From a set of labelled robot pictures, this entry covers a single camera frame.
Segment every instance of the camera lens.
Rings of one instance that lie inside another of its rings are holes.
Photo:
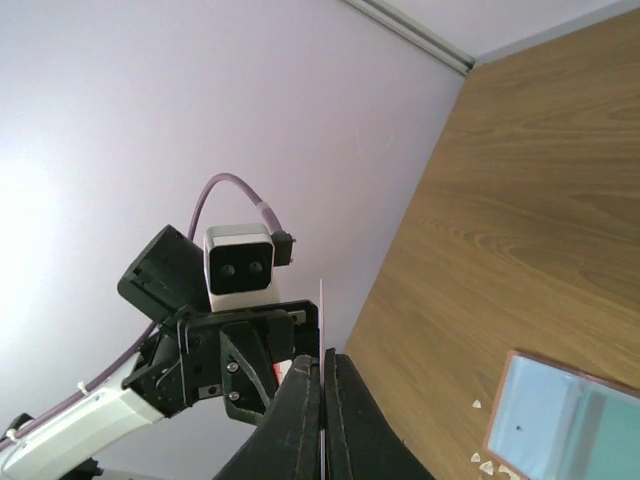
[[[223,277],[232,277],[234,273],[236,273],[236,269],[233,265],[223,265],[220,269],[220,275]]]
[[[249,271],[251,273],[260,273],[262,271],[262,264],[260,262],[252,262],[249,265]]]

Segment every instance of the camera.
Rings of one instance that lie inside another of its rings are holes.
[[[209,228],[204,271],[211,311],[277,303],[274,258],[273,240],[261,223]]]

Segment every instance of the wire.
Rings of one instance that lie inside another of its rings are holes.
[[[204,186],[202,193],[200,193],[200,196],[198,197],[198,201],[196,202],[196,206],[193,211],[193,216],[191,217],[189,233],[187,235],[189,240],[193,241],[196,228],[198,226],[198,220],[200,219],[202,208],[204,207],[204,203],[207,200],[209,193],[217,183],[223,180],[229,181],[240,187],[240,189],[249,197],[253,204],[261,211],[262,217],[264,218],[264,221],[271,233],[282,230],[282,226],[280,225],[280,221],[278,220],[275,212],[269,205],[266,204],[266,202],[262,200],[262,198],[255,192],[253,188],[251,188],[240,177],[237,177],[231,173],[220,173],[211,177],[211,179]],[[145,331],[142,332],[142,335],[140,335],[129,348],[127,348],[118,358],[116,358],[116,360],[111,365],[109,365],[102,373],[100,373],[86,385],[86,391],[92,392],[93,390],[98,388],[106,379],[113,375],[116,370],[122,367],[122,365],[124,365],[127,360],[135,355],[142,344],[151,336],[151,334],[155,330],[155,327],[155,323],[151,323],[145,329]],[[85,392],[77,390],[73,395],[69,396],[55,407],[51,408],[50,410],[40,415],[38,418],[32,420],[31,422],[25,424],[22,428],[20,428],[15,434],[16,439],[27,436],[36,428],[48,422],[53,417],[61,414],[62,412],[76,404],[78,401],[82,400],[85,395]],[[0,452],[11,445],[13,445],[13,442],[9,438],[5,437],[4,439],[0,440]]]

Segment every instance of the wood grain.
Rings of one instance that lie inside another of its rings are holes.
[[[471,73],[347,352],[436,478],[476,480],[511,348],[640,388],[640,10]]]

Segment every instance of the paper scrap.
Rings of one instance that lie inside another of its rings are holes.
[[[522,477],[520,475],[511,471],[509,468],[505,467],[504,465],[500,465],[498,467],[498,472],[506,473],[507,475],[509,475],[509,480],[522,480]]]
[[[479,468],[487,475],[493,475],[493,462],[491,460],[484,462]]]

